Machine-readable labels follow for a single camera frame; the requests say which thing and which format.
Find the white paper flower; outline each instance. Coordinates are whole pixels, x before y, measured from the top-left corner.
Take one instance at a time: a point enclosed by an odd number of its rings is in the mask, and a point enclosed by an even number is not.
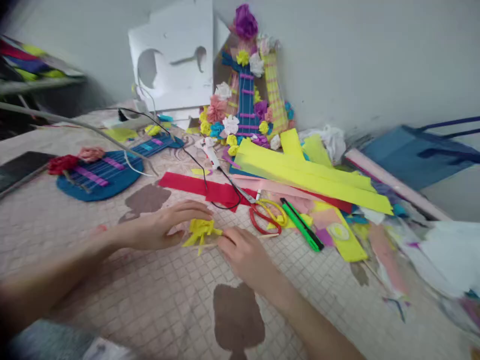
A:
[[[280,136],[277,134],[270,140],[270,149],[278,150],[280,147]]]
[[[228,115],[228,117],[224,118],[222,122],[223,126],[225,127],[224,131],[227,135],[235,135],[239,131],[240,120],[235,116]]]
[[[260,78],[264,73],[264,61],[260,58],[258,52],[250,56],[250,71],[257,78]]]
[[[224,81],[216,86],[215,95],[218,95],[221,101],[227,101],[232,96],[232,90]]]

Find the paper flower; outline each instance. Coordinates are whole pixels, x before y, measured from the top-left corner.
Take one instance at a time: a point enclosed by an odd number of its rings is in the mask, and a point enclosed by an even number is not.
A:
[[[236,56],[236,62],[243,67],[249,64],[249,53],[245,50],[240,50]]]
[[[258,116],[260,121],[265,119],[265,114],[267,113],[267,100],[257,102],[255,104],[255,115]]]
[[[215,95],[218,95],[218,98],[221,101],[227,101],[232,96],[232,90],[230,89],[230,86],[224,81],[216,86]]]
[[[206,119],[210,124],[220,122],[225,117],[227,110],[227,102],[221,101],[218,95],[210,97],[210,106],[206,112]]]
[[[208,121],[202,121],[200,124],[200,132],[204,135],[210,135],[212,125]]]
[[[93,163],[97,160],[100,160],[105,155],[105,150],[103,150],[99,146],[93,147],[82,147],[80,152],[78,153],[78,157],[82,159],[86,163]]]
[[[73,155],[65,155],[50,159],[48,162],[48,173],[50,175],[62,175],[72,170],[79,163],[79,158]]]
[[[206,123],[207,122],[207,112],[209,111],[209,108],[207,106],[203,107],[203,112],[200,114],[200,122],[201,123]]]
[[[269,124],[268,124],[268,122],[262,121],[262,122],[260,123],[260,126],[258,127],[258,130],[260,130],[260,132],[261,132],[262,134],[264,134],[264,135],[265,135],[266,133],[268,133],[268,132],[269,132]]]
[[[250,56],[249,62],[251,73],[257,78],[261,78],[264,73],[264,61],[260,58],[259,53],[256,52]]]
[[[210,132],[210,137],[211,138],[219,138],[220,133],[225,129],[225,126],[223,126],[220,122],[216,122],[211,126],[211,132]]]
[[[232,115],[223,119],[223,126],[225,126],[225,132],[227,135],[236,134],[239,131],[240,120]]]
[[[265,121],[268,123],[274,122],[274,110],[271,106],[266,110]]]
[[[270,148],[272,150],[278,150],[280,148],[280,136],[278,134],[271,138]]]
[[[256,104],[256,103],[259,103],[261,101],[262,101],[262,98],[260,97],[260,91],[255,86],[255,98],[253,99],[253,103]]]
[[[145,133],[150,136],[158,135],[162,131],[162,128],[158,125],[148,125],[145,128]]]
[[[230,146],[237,145],[237,137],[235,135],[228,135],[226,138],[226,143]]]
[[[236,8],[235,31],[238,37],[244,40],[251,40],[259,33],[259,24],[252,15],[248,4]]]
[[[230,146],[230,148],[228,149],[228,155],[230,155],[230,156],[237,155],[237,152],[239,151],[239,147],[240,146],[238,146],[238,145]]]

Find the pink paper strip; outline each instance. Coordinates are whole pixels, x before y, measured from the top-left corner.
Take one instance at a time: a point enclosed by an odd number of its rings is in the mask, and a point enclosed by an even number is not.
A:
[[[384,227],[371,222],[368,238],[370,239],[371,248],[378,258],[378,261],[385,267],[392,286],[402,294],[408,295],[407,286],[405,285],[402,275],[400,275],[399,267],[394,258],[392,248],[389,245],[389,240],[385,235]]]
[[[395,176],[383,169],[377,163],[370,160],[367,156],[362,154],[357,149],[351,149],[345,154],[345,157],[368,176],[388,185],[402,198],[415,204],[417,207],[422,209],[427,214],[430,214],[435,219],[442,221],[452,221],[450,216],[448,216],[445,212],[436,207],[434,204],[432,204],[425,197],[413,190],[411,187],[408,187],[403,182],[398,180]]]

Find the right hand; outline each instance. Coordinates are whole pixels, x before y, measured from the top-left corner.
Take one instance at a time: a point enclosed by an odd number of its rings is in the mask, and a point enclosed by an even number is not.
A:
[[[218,247],[233,273],[257,293],[269,298],[283,275],[260,241],[247,230],[230,227],[218,239]]]

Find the brown stain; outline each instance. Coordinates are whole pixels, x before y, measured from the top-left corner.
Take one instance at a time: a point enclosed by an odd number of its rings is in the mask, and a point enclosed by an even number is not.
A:
[[[216,342],[232,352],[230,360],[247,359],[245,349],[265,340],[265,323],[255,293],[244,282],[238,287],[218,285],[213,291],[213,311]]]
[[[369,285],[369,277],[359,262],[350,263],[350,271],[360,286]]]
[[[124,223],[140,217],[141,213],[154,213],[160,210],[172,192],[153,183],[145,185],[125,199],[130,211],[123,215],[118,223]]]

